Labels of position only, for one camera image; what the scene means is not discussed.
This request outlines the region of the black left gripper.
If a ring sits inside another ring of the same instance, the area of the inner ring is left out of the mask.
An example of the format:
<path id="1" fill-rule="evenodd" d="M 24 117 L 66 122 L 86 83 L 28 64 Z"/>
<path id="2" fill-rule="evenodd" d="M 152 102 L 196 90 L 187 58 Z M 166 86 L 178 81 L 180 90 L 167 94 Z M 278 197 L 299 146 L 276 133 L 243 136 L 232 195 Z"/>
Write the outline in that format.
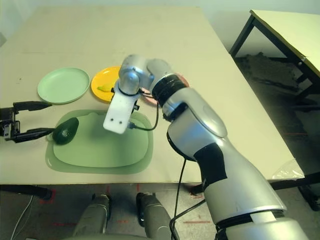
<path id="1" fill-rule="evenodd" d="M 4 137 L 6 141 L 22 143 L 51 134 L 55 128 L 35 128 L 20 133 L 20 121 L 16 120 L 16 115 L 19 113 L 18 111 L 38 111 L 51 106 L 52 104 L 43 101 L 22 101 L 14 102 L 13 107 L 1 108 L 0 136 Z"/>

